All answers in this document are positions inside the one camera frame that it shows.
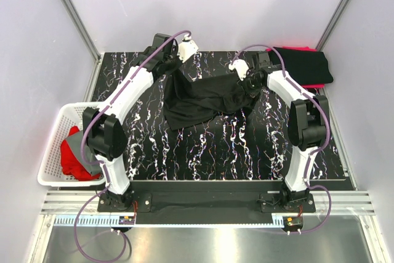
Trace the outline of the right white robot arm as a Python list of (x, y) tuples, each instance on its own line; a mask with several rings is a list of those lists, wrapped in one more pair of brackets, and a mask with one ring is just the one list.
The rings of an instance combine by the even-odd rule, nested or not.
[(263, 87), (274, 92), (289, 108), (287, 136), (292, 144), (291, 163), (279, 193), (260, 197), (262, 212), (300, 212), (314, 210), (310, 194), (310, 174), (318, 150), (330, 138), (328, 100), (304, 89), (284, 69), (274, 65), (268, 52), (258, 52), (249, 67), (237, 59), (230, 65), (239, 77), (239, 83), (249, 95), (256, 95)]

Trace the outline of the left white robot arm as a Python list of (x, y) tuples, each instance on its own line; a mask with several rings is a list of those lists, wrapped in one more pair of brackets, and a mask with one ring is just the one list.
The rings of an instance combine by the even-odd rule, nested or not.
[(177, 50), (176, 35), (155, 34), (152, 44), (139, 53), (114, 92), (97, 107), (87, 107), (82, 114), (80, 154), (87, 164), (100, 166), (105, 179), (101, 195), (119, 211), (127, 211), (133, 203), (123, 160), (127, 146), (123, 122), (136, 101), (158, 78), (181, 66)]

